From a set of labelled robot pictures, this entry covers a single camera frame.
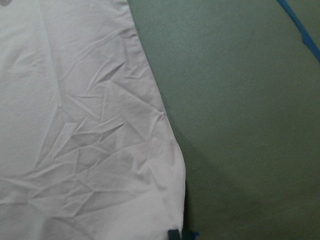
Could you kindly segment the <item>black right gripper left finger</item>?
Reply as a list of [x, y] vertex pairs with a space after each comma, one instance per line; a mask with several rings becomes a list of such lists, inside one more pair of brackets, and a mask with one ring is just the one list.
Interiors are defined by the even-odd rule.
[[180, 231], [178, 229], [170, 229], [167, 231], [168, 240], [181, 240]]

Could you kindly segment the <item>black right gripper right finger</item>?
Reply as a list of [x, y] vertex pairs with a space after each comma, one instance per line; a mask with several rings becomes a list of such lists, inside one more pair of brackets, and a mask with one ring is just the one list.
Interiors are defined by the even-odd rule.
[[200, 234], [196, 231], [192, 231], [190, 229], [183, 229], [181, 232], [182, 240], [198, 240]]

